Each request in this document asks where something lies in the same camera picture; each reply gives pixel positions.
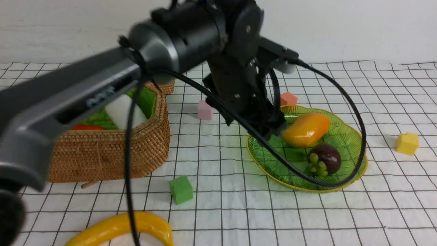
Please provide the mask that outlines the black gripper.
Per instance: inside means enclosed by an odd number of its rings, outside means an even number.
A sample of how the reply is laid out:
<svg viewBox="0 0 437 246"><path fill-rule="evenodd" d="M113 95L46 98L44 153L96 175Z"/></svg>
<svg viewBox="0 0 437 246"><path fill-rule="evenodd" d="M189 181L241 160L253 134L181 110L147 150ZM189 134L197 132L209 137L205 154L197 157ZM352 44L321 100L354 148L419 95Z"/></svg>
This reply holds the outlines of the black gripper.
<svg viewBox="0 0 437 246"><path fill-rule="evenodd" d="M203 83L264 138L279 136L287 123L280 111L279 82L274 70L259 62L242 65L233 58L207 60Z"/></svg>

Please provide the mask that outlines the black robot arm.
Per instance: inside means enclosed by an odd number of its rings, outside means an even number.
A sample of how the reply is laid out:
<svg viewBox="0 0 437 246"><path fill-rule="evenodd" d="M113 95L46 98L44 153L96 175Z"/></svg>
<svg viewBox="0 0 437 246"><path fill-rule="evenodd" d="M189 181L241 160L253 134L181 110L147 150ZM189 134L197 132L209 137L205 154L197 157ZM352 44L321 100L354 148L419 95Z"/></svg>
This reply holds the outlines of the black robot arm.
<svg viewBox="0 0 437 246"><path fill-rule="evenodd" d="M17 196L42 191L56 139L117 96L171 78L207 61L207 102L226 123L237 120L261 139L286 126L279 99L264 89L268 61L256 57L275 44L261 38L264 13L254 0L187 0L157 9L134 25L119 47L1 91L1 245L25 220Z"/></svg>

